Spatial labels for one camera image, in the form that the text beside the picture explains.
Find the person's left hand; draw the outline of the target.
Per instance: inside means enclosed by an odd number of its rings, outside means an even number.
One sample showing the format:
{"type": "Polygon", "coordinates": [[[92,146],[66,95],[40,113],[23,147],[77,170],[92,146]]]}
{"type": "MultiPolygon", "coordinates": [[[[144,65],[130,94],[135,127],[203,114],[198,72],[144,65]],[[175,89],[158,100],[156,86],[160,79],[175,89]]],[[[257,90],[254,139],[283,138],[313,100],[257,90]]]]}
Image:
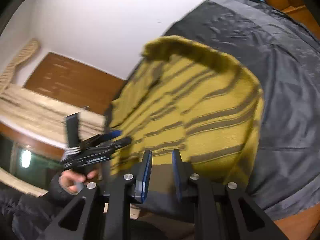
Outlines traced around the person's left hand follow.
{"type": "Polygon", "coordinates": [[[59,184],[66,192],[78,194],[80,192],[78,183],[86,185],[89,182],[96,181],[98,177],[99,171],[97,169],[93,169],[87,175],[76,173],[73,170],[65,170],[59,177],[59,184]]]}

